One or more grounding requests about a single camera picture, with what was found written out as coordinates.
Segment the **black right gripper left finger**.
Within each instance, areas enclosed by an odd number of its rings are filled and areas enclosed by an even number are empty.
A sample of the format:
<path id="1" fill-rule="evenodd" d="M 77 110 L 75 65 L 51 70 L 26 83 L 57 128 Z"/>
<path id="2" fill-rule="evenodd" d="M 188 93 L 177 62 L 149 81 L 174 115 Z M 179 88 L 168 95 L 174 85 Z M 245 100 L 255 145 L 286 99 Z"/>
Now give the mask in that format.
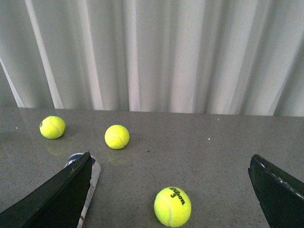
<path id="1" fill-rule="evenodd" d="M 84 153 L 0 214 L 2 228 L 76 228 L 90 188 L 92 159 Z"/>

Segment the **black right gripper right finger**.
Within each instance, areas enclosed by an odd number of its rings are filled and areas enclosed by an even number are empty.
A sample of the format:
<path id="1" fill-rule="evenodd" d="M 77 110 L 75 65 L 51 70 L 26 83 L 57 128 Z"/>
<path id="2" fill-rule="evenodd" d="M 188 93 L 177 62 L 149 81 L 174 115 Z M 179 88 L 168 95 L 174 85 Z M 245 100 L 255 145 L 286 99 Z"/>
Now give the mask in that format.
<path id="1" fill-rule="evenodd" d="M 264 216 L 271 228 L 304 226 L 304 183 L 258 154 L 248 174 Z"/>

